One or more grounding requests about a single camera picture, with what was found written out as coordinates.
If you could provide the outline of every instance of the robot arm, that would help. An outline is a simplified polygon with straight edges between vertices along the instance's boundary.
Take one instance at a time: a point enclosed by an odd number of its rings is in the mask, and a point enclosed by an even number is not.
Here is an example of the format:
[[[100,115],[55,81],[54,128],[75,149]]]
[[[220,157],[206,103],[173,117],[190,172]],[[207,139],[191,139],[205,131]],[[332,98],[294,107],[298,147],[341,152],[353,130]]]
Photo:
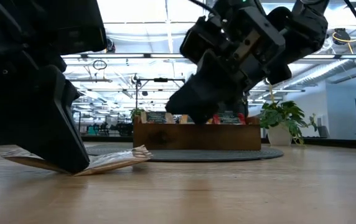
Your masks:
[[[205,123],[218,104],[241,98],[258,82],[291,78],[288,64],[319,50],[325,40],[328,0],[297,0],[293,11],[265,14],[258,0],[219,0],[189,29],[181,54],[197,73],[174,93],[166,110]]]
[[[60,55],[106,48],[96,1],[0,0],[0,138],[71,173],[89,164]]]

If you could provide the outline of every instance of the brown paper bag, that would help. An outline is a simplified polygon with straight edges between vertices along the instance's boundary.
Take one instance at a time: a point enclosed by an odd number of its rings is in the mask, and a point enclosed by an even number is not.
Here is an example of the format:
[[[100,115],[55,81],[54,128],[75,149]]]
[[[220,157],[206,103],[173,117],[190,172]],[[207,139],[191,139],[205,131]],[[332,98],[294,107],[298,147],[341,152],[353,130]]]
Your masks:
[[[81,176],[102,174],[110,170],[147,161],[151,158],[151,156],[152,154],[146,149],[145,146],[135,147],[134,149],[127,151],[112,152],[101,156],[89,156],[90,165],[85,170],[72,175]],[[1,157],[22,165],[68,174],[67,171],[58,168],[57,166],[43,160],[41,157],[24,149],[3,152],[1,153]]]
[[[190,118],[189,115],[182,115],[179,120],[180,124],[194,124],[193,120]]]

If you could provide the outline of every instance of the snack package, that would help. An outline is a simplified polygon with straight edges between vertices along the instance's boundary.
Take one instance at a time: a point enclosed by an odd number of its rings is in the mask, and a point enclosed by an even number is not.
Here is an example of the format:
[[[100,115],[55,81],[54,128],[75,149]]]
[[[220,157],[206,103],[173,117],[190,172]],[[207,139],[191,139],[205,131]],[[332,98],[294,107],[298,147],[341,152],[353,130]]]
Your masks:
[[[141,112],[141,122],[143,124],[175,124],[172,114],[162,111]]]
[[[246,124],[246,119],[242,113],[224,112],[213,116],[213,124]]]
[[[186,115],[186,114],[184,114],[180,117],[179,123],[180,124],[194,124],[192,118],[190,118],[190,116]]]
[[[180,124],[195,124],[194,122],[193,122],[193,120],[192,120],[192,118],[190,118],[190,116],[189,115],[182,115],[181,117],[180,117],[180,120],[179,120],[179,123]],[[213,119],[211,118],[211,119],[209,119],[207,122],[206,122],[206,124],[212,124],[213,123]]]
[[[70,175],[76,177],[82,175],[102,174],[110,170],[145,162],[149,160],[151,156],[152,154],[146,149],[145,146],[135,147],[132,150],[112,152],[101,156],[89,156],[90,165],[85,170],[77,174]],[[69,174],[67,171],[24,149],[15,149],[9,152],[3,152],[1,153],[1,157],[22,165]]]

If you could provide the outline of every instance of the gray round mat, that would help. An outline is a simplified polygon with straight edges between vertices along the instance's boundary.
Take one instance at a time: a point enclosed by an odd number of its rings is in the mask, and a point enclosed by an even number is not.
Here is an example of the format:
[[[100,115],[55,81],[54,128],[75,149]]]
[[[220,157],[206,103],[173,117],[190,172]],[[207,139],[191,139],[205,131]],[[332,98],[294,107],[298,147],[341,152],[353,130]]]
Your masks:
[[[99,145],[88,147],[91,155],[103,155],[130,149],[128,147],[116,147],[114,145]],[[149,150],[153,162],[227,162],[227,161],[251,161],[257,159],[272,159],[283,156],[279,149],[262,147],[260,151],[226,151],[226,150]]]

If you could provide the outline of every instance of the white wall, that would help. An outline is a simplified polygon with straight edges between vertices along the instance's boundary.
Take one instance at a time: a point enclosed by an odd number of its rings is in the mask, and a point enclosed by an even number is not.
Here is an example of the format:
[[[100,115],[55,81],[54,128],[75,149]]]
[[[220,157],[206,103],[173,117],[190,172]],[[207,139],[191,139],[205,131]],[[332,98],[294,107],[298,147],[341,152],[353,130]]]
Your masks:
[[[329,129],[329,119],[327,113],[327,98],[326,98],[326,84],[325,82],[318,83],[318,86],[304,88],[305,92],[301,93],[288,93],[285,101],[293,100],[300,109],[304,111],[305,122],[309,122],[309,117],[314,113],[316,115],[315,122],[318,118],[322,119],[322,125]],[[302,128],[302,135],[304,137],[319,136],[313,127]]]
[[[327,84],[329,132],[332,139],[356,139],[356,78]]]
[[[262,105],[256,105],[248,108],[248,116],[259,115],[262,109]]]

